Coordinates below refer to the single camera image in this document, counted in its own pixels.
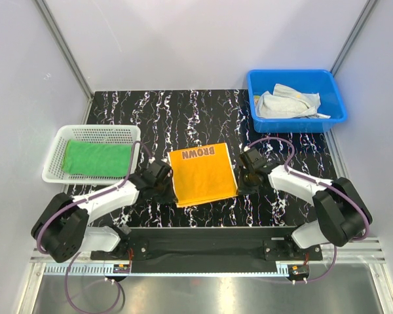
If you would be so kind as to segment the brown yellow towel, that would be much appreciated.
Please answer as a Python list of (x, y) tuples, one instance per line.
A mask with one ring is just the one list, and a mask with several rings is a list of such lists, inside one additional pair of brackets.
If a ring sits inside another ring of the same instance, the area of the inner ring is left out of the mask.
[(178, 207), (196, 206), (237, 196), (238, 187), (226, 143), (168, 153)]

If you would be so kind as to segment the light grey towel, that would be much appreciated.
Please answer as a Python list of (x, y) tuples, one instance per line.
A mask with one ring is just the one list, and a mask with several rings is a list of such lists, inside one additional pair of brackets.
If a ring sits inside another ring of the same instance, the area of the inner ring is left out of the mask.
[(275, 84), (272, 93), (266, 91), (261, 96), (254, 96), (253, 100), (256, 115), (260, 118), (331, 118), (318, 112), (321, 106), (319, 93), (301, 93), (282, 84)]

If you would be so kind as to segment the green microfiber towel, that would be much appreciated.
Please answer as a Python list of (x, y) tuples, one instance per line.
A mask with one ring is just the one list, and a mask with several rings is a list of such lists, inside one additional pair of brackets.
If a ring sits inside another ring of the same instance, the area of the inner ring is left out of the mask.
[(123, 177), (127, 174), (131, 153), (131, 145), (70, 140), (65, 148), (62, 170), (70, 175)]

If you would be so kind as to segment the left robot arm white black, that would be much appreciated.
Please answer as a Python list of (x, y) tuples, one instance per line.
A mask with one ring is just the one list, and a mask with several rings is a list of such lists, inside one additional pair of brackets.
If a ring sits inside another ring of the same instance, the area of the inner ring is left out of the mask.
[(76, 198), (64, 192), (55, 195), (31, 229), (37, 250), (57, 263), (85, 252), (90, 252), (94, 259), (127, 258), (131, 248), (126, 227), (91, 224), (138, 201), (176, 202), (173, 172), (166, 160), (154, 160), (147, 168), (91, 194)]

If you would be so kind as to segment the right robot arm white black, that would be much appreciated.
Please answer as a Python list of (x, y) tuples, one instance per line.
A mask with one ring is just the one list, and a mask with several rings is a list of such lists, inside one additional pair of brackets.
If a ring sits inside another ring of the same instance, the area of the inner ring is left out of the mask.
[(238, 193), (255, 194), (261, 187), (280, 190), (309, 204), (316, 220), (296, 227), (280, 240), (264, 242), (267, 260), (302, 260), (320, 252), (320, 245), (343, 247), (366, 237), (373, 218), (352, 182), (305, 175), (286, 164), (270, 163), (256, 148), (240, 154)]

